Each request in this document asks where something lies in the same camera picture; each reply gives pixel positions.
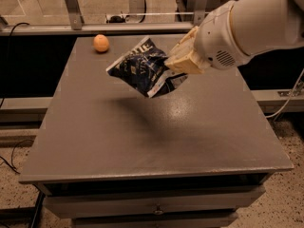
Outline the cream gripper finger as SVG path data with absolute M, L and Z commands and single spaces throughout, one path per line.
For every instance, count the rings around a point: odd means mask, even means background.
M 201 74 L 204 72 L 203 60 L 192 47 L 174 47 L 164 63 L 177 73 Z
M 186 35 L 183 36 L 183 38 L 179 41 L 180 47 L 190 47 L 192 48 L 194 46 L 196 35 L 199 30 L 198 26 L 194 26 Z

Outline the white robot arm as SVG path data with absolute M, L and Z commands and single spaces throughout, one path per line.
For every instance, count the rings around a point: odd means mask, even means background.
M 303 24 L 304 0 L 231 0 L 193 27 L 165 65 L 187 74 L 243 66 L 259 54 L 304 47 Z

